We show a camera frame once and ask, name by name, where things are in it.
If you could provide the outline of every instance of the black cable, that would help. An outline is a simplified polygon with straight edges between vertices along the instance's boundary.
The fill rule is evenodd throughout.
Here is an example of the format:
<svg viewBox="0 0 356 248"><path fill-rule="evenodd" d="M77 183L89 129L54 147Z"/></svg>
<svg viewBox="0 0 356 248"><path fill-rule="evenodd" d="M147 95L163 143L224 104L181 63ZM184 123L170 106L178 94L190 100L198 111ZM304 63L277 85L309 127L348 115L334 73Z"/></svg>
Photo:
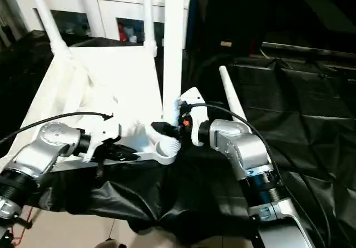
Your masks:
<svg viewBox="0 0 356 248"><path fill-rule="evenodd" d="M231 112L230 110L228 109L225 109L223 107L220 107L220 106L216 106L216 105L210 105L208 103L194 103L194 104L191 104L191 105L188 105L189 108L193 108L193 107L210 107L210 108L215 108L215 109L219 109L219 110L222 110L230 115L232 115L233 117L236 117L238 120L240 120L241 122L245 123L247 126L249 126L251 128L251 130L262 140L263 144L265 145L266 147L266 150L267 150L267 154L269 155L271 161L272 161L272 164L273 164L273 167L275 168L276 170L276 173L278 174L279 178L281 180L282 179L282 175L278 169L278 166L276 164L276 162L272 159L272 151L267 143L267 141L265 140L265 138L262 136L262 134L253 126L251 125L246 119L243 119L242 117L240 117L239 115L235 114L234 112ZM291 196L291 198L293 198L295 200L295 202L299 205L299 207L301 207L301 210L302 212L304 213L304 215L307 217L307 219L309 220L309 222L311 222L311 226L313 228L313 230L315 230L315 232L317 233L318 235L318 238L320 238L320 240L322 240L322 244L324 247L326 248L329 248L330 245L331 245L331 230L330 230L330 224L329 224L329 220L328 220L328 217L325 213L325 210L323 208L323 206L321 205L319 199L317 198L315 192L313 191L309 181L305 178L305 176L303 174L300 173L300 169L297 167L297 165L291 160L289 159L288 160L289 162L292 162L291 164L298 170L299 172L299 175L300 177L302 178L303 182L305 183L305 185L307 186L308 190L310 191L310 193L312 194L315 202L317 203L317 205L319 206L319 208L321 209L322 213L323 213L323 217L325 218L325 222L326 222L326 233L327 233L327 241L326 241L326 244L325 244L325 241L323 241L323 238L321 237L321 234L319 232L319 230L317 229L317 227L315 226L314 223L311 222L311 219L310 217L308 216L308 214L305 212L305 210L301 207L300 203L297 202L297 200L295 199L294 195L291 194L291 192L288 190L287 186L285 186L287 192L289 193L289 195Z"/></svg>
<svg viewBox="0 0 356 248"><path fill-rule="evenodd" d="M109 115L106 115L104 113L96 113L96 112L74 112L74 113L64 113L62 115L58 115L58 116L53 116L53 117L50 117L50 118L46 118L44 120L40 120L40 121L37 121L35 123L32 123L26 127L22 127L20 128L19 130L16 130L12 133L10 133L9 135L7 135L6 137L2 138L0 140L0 145L6 141L8 141L9 139L11 139L12 137L16 136L17 134L23 132L23 131L26 131L26 130L29 130L30 128L32 127L36 127L38 125L41 125L43 123L47 123L47 122L50 122L50 121L53 121L53 120L56 120L56 119L59 119L59 118L64 118L64 117L68 117L68 116L79 116L79 115L90 115L90 116L101 116L104 118L104 120L107 120L109 118L111 118L112 116L109 116Z"/></svg>
<svg viewBox="0 0 356 248"><path fill-rule="evenodd" d="M329 220L328 220L328 217L327 217L327 213L325 212L325 209L324 209L322 203L320 202L320 200L318 199L317 195L315 194L310 182L305 178L305 176L302 173L300 173L300 168L295 164L295 162L291 158L289 158L285 153L283 153L280 149L276 148L276 150L281 155L283 155L284 158L287 159L287 161L292 165L292 167L294 167L297 170L301 180L303 180L303 182L305 183L306 187L311 192L311 195L312 195L312 197L314 199L314 202L318 205L319 209L322 212L323 218L325 220L326 236L327 236L326 247L330 247L331 246L331 242L332 242L330 224L329 224Z"/></svg>

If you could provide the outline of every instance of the white rod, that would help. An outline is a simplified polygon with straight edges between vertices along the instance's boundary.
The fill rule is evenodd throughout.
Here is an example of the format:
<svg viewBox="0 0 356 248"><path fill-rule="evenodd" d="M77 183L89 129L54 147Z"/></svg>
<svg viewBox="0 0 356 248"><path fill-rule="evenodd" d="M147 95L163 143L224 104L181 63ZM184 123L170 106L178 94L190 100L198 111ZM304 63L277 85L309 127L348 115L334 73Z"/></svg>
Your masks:
<svg viewBox="0 0 356 248"><path fill-rule="evenodd" d="M144 46L148 49L152 49L154 57L157 56L157 44L155 40L154 20L152 15L152 0L144 0L144 30L145 41Z"/></svg>
<svg viewBox="0 0 356 248"><path fill-rule="evenodd" d="M178 125L182 82L184 0L165 0L163 120Z"/></svg>
<svg viewBox="0 0 356 248"><path fill-rule="evenodd" d="M224 90L225 90L226 98L228 99L230 110L235 114L241 116L243 119L246 119L245 112L241 106L238 95L236 94L228 70L226 69L225 66L220 66L219 71L220 71L222 83L224 84ZM236 122L240 121L236 117L233 117L233 120Z"/></svg>
<svg viewBox="0 0 356 248"><path fill-rule="evenodd" d="M47 7L45 0L34 0L37 5L39 16L41 17L44 28L51 41L52 52L68 51L68 47L62 39L58 27L53 19L50 9Z"/></svg>

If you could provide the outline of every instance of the floor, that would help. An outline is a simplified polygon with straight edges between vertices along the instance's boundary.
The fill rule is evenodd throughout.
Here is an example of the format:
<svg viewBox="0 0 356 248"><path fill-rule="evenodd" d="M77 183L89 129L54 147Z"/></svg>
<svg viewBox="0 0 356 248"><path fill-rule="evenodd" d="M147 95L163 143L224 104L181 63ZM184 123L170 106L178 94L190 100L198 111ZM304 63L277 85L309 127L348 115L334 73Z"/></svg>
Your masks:
<svg viewBox="0 0 356 248"><path fill-rule="evenodd" d="M22 214L26 218L29 207ZM164 231L151 230L145 235L134 233L124 220L114 220L98 216L70 215L34 209L32 229L26 230L19 248L94 248L109 237L128 248L183 248L174 235ZM14 227L15 237L19 237L22 227ZM215 236L195 244L192 248L250 248L249 241Z"/></svg>

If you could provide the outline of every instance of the white chair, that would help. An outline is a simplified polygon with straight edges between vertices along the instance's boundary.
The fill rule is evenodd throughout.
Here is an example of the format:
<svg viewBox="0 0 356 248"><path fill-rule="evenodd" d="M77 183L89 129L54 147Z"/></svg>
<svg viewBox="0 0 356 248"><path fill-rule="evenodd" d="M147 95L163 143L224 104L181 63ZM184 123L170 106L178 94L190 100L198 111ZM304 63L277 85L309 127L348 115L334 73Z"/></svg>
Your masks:
<svg viewBox="0 0 356 248"><path fill-rule="evenodd" d="M177 124L184 0L165 0L163 107L154 61L157 47L152 0L144 0L144 46L74 48L68 48L61 38L45 1L35 1L55 56L22 126L79 110L113 113L124 128L122 143L139 152L150 152L156 151L155 145L161 141L166 149L173 149L172 154L167 156L167 163L172 162L179 144L172 138L159 136L150 127L150 123L160 121L163 117L164 121ZM83 117L80 120L67 118L63 121L70 126L80 125L86 130L101 122L97 117ZM137 134L142 134L142 128L148 135L146 142L137 142ZM7 162L21 147L31 142L38 130L39 127L35 127L20 133L3 162Z"/></svg>

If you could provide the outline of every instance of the black cloth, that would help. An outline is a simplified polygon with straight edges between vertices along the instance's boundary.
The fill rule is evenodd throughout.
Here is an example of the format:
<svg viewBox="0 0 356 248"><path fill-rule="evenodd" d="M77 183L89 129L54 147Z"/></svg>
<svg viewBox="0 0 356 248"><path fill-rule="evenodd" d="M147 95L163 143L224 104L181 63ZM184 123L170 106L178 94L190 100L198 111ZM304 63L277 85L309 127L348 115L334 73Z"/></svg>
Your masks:
<svg viewBox="0 0 356 248"><path fill-rule="evenodd" d="M64 39L68 44L82 41ZM122 43L100 38L79 45ZM51 59L48 39L38 32L0 54L4 132L21 124ZM156 63L161 77L162 54ZM198 77L190 76L206 101L226 105L218 66L209 64L196 70ZM325 207L333 247L356 246L355 75L316 64L253 59L235 61L229 72L248 120L271 145L285 184L323 234L321 212L288 156ZM220 112L209 116L230 119ZM50 173L30 203L45 210L124 219L135 231L159 226L187 244L213 235L250 237L246 202L231 166L209 148L185 143L172 165L131 162L105 167L103 178L95 177L93 168ZM319 247L315 233L310 234Z"/></svg>

